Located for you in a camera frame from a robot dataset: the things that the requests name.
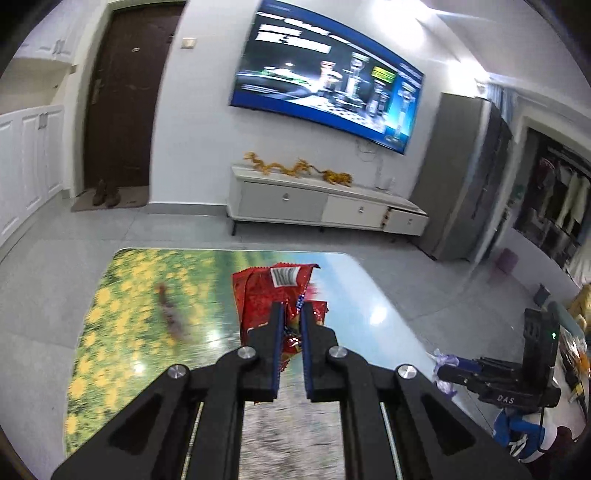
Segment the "curtain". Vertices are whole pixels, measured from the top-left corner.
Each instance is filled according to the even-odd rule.
[[[507,125],[511,125],[516,92],[511,88],[489,83],[486,88],[486,97],[501,111],[501,117]]]

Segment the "floor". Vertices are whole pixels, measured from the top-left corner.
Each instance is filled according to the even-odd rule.
[[[56,197],[43,206],[38,221],[0,263],[0,424],[39,480],[49,479],[63,460],[74,349],[96,285],[121,248],[348,253],[429,351],[507,360],[522,355],[522,313],[533,306],[531,296],[490,265],[437,263],[404,238],[379,232],[244,224],[231,236],[225,217],[143,209],[71,213],[71,204]],[[490,424],[496,410],[481,403],[478,408]]]

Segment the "tv screen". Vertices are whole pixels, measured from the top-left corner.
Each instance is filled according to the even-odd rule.
[[[345,130],[404,153],[423,74],[330,18],[263,0],[230,104]]]

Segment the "shoe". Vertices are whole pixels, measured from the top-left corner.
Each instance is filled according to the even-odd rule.
[[[92,205],[95,207],[99,206],[105,201],[107,197],[107,185],[104,180],[99,180],[99,184],[96,187],[95,194],[92,197]]]
[[[119,189],[109,183],[107,185],[107,198],[105,199],[105,206],[107,208],[113,208],[114,206],[118,205],[121,201],[121,195],[119,194]]]

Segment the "metal screw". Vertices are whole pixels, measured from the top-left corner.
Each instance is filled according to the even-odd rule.
[[[344,346],[335,345],[329,348],[329,355],[332,358],[343,358],[347,355],[347,349]]]
[[[181,378],[184,377],[186,373],[187,369],[184,367],[184,365],[176,364],[168,367],[168,376],[171,378]]]
[[[400,365],[398,367],[398,375],[406,379],[414,378],[417,376],[417,369],[412,365]]]
[[[243,360],[248,360],[256,355],[256,350],[251,346],[241,346],[238,349],[238,356]]]

